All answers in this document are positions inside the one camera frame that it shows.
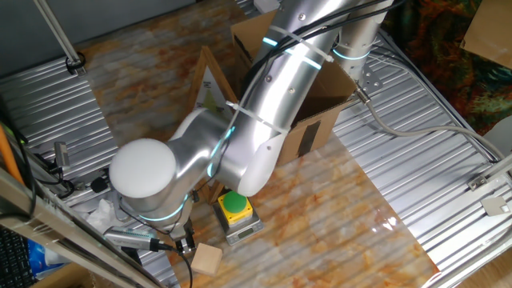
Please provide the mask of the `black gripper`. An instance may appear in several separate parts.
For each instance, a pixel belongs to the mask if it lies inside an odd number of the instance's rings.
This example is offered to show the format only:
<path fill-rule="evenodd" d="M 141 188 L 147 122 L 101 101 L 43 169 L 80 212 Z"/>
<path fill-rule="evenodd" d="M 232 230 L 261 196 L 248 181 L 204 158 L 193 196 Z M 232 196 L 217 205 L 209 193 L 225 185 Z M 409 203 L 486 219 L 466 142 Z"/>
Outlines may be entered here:
<path fill-rule="evenodd" d="M 193 251 L 196 250 L 196 244 L 194 241 L 194 228 L 193 223 L 190 218 L 187 219 L 187 221 L 182 226 L 183 229 L 183 238 L 179 241 L 176 241 L 176 249 L 181 254 L 188 254 L 189 250 Z"/>

